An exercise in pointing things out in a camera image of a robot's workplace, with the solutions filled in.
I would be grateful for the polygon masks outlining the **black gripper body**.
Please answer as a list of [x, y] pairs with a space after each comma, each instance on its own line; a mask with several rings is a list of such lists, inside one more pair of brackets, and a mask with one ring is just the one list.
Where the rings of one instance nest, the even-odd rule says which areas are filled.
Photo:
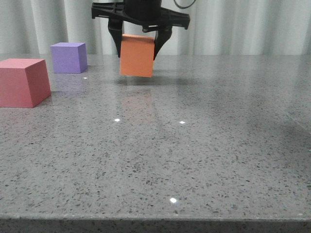
[[94, 2], [91, 11], [92, 18], [107, 18], [111, 30], [121, 30], [125, 21], [141, 26], [143, 32], [166, 31], [172, 27], [187, 29], [190, 23], [188, 14], [163, 8], [160, 0]]

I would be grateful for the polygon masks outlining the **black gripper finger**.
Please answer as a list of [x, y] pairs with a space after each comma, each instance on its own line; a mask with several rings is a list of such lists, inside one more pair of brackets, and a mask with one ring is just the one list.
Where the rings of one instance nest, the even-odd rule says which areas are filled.
[[121, 56], [121, 41], [123, 35], [123, 21], [119, 19], [108, 20], [108, 30], [116, 45], [118, 57]]
[[167, 27], [156, 31], [155, 39], [154, 39], [154, 60], [162, 48], [162, 46], [170, 39], [172, 35], [172, 27]]

